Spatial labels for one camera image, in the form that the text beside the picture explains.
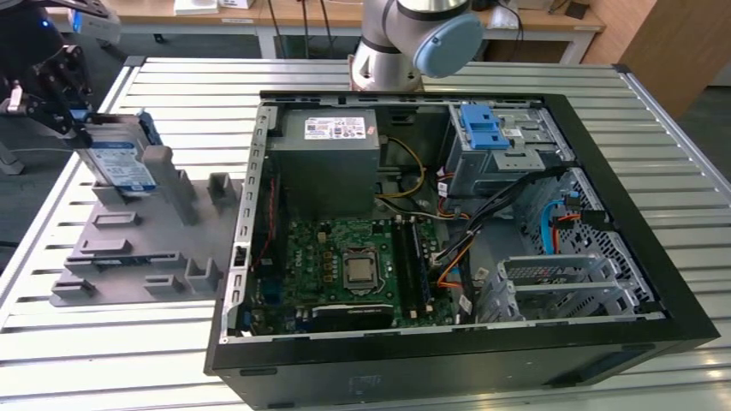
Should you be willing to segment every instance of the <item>aluminum rail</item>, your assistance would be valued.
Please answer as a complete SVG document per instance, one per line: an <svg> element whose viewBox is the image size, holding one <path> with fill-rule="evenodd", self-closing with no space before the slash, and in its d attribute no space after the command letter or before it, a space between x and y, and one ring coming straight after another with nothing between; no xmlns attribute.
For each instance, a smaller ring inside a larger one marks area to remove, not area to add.
<svg viewBox="0 0 731 411"><path fill-rule="evenodd" d="M214 171L243 175L261 90L346 90L349 84L345 62L139 61L123 69L103 109L147 108L191 178ZM633 75L609 66L475 63L447 79L427 80L426 89L569 96L723 337L593 387L338 409L731 409L731 193ZM74 156L0 277L0 409L249 409L203 375L213 301L50 304L92 210L91 182Z"/></svg>

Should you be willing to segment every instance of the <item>motherboard chip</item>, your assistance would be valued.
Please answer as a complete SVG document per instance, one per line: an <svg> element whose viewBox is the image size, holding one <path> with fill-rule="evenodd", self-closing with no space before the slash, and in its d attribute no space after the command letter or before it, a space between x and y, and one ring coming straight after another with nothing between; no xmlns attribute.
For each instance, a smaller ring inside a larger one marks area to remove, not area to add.
<svg viewBox="0 0 731 411"><path fill-rule="evenodd" d="M357 295L366 295L378 286L377 250L365 248L343 253L343 287Z"/></svg>
<svg viewBox="0 0 731 411"><path fill-rule="evenodd" d="M347 266L347 280L351 283L358 283L361 281L374 281L375 273L370 268L370 259L350 259L347 261Z"/></svg>

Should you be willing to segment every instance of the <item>blue drive bay latch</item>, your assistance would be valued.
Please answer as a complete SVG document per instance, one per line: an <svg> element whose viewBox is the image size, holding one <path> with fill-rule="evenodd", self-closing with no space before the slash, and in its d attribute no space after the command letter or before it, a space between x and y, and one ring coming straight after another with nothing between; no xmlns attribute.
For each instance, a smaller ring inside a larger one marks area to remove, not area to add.
<svg viewBox="0 0 731 411"><path fill-rule="evenodd" d="M482 104L463 104L459 109L473 149L510 148L511 142L501 132L501 119L493 114L490 107Z"/></svg>

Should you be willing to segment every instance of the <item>power supply label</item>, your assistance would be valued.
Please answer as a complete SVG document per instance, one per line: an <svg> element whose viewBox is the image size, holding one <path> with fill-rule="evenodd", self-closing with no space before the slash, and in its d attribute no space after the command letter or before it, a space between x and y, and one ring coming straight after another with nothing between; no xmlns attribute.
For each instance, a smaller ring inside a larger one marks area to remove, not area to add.
<svg viewBox="0 0 731 411"><path fill-rule="evenodd" d="M306 120L306 140L350 140L365 138L365 117L310 117Z"/></svg>
<svg viewBox="0 0 731 411"><path fill-rule="evenodd" d="M155 180L138 160L138 148L128 141L96 141L91 156L110 183L124 191L155 190Z"/></svg>

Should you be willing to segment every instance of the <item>motherboard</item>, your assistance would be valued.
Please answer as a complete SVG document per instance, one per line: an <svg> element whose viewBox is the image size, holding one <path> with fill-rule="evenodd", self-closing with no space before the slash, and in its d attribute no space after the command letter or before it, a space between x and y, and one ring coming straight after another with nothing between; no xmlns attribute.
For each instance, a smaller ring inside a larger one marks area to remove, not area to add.
<svg viewBox="0 0 731 411"><path fill-rule="evenodd" d="M318 315L330 318L333 331L351 328L339 320L383 324L387 319L386 328L453 324L450 294L433 293L426 269L438 249L427 219L291 221L286 277L261 285L266 298L282 296L277 309L267 310L267 327L277 334L309 332ZM349 315L358 307L370 316Z"/></svg>

